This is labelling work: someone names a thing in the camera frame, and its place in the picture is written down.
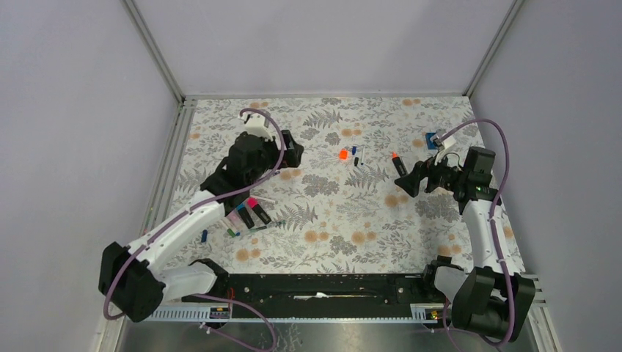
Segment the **black highlighter orange cap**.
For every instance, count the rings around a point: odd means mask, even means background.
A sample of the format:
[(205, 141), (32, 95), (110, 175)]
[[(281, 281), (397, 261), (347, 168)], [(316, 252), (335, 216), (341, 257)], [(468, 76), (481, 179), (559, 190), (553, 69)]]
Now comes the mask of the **black highlighter orange cap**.
[(406, 171), (406, 167), (397, 153), (392, 154), (392, 163), (399, 177), (407, 176), (408, 172)]

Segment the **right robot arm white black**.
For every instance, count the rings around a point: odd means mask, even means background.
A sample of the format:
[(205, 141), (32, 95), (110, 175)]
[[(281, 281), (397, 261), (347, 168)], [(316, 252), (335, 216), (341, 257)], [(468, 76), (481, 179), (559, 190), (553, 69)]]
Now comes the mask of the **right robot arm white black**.
[(490, 186), (495, 153), (471, 147), (464, 164), (449, 166), (446, 157), (418, 161), (408, 172), (394, 154), (399, 177), (395, 185), (410, 197), (437, 188), (450, 191), (458, 203), (472, 247), (473, 269), (466, 273), (457, 265), (435, 261), (427, 266), (420, 285), (424, 298), (451, 303), (451, 321), (457, 329), (486, 337), (491, 343), (517, 339), (535, 298), (533, 280), (523, 277), (509, 255), (503, 236), (501, 200)]

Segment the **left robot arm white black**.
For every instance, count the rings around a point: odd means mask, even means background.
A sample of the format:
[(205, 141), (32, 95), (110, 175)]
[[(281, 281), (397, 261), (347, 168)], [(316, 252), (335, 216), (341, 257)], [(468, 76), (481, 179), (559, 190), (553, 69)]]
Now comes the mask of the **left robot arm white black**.
[(125, 246), (113, 242), (103, 250), (98, 289), (106, 298), (103, 311), (108, 319), (114, 319), (110, 304), (138, 323), (165, 301), (198, 293), (209, 301), (225, 297), (226, 279), (203, 262), (175, 269), (165, 265), (200, 231), (241, 205), (269, 172), (300, 166), (304, 147), (289, 130), (281, 134), (266, 138), (241, 133), (179, 211), (135, 241)]

